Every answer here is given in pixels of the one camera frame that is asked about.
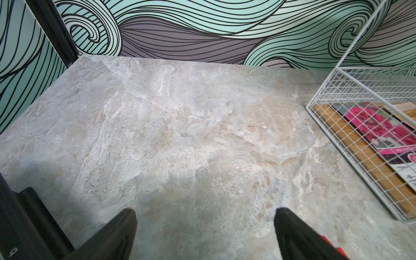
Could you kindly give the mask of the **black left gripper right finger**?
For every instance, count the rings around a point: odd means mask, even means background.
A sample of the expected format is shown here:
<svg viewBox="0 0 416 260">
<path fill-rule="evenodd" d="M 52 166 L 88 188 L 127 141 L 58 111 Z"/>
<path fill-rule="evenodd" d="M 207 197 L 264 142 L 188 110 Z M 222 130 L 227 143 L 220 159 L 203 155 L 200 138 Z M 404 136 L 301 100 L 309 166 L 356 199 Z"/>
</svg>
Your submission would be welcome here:
<svg viewBox="0 0 416 260">
<path fill-rule="evenodd" d="M 274 228 L 284 260 L 348 260 L 342 248 L 334 247 L 288 208 L 276 209 Z"/>
</svg>

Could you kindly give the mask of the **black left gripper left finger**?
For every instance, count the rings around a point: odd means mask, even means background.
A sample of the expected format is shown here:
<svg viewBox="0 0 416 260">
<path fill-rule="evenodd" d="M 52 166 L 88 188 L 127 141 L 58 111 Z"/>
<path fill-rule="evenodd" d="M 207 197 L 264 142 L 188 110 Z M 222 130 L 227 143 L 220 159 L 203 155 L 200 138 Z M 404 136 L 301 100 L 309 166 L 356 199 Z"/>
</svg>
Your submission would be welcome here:
<svg viewBox="0 0 416 260">
<path fill-rule="evenodd" d="M 137 217 L 133 209 L 123 209 L 94 236 L 65 260 L 127 260 L 130 257 Z"/>
</svg>

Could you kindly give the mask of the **pink flower seed bag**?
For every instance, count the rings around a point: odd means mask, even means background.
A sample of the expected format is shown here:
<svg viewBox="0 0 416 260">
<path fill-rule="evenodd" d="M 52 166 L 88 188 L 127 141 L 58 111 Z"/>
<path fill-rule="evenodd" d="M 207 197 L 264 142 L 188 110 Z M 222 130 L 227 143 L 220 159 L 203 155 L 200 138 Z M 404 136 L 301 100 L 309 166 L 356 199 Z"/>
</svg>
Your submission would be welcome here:
<svg viewBox="0 0 416 260">
<path fill-rule="evenodd" d="M 371 102 L 333 104 L 378 156 L 416 189 L 416 130 Z"/>
</svg>

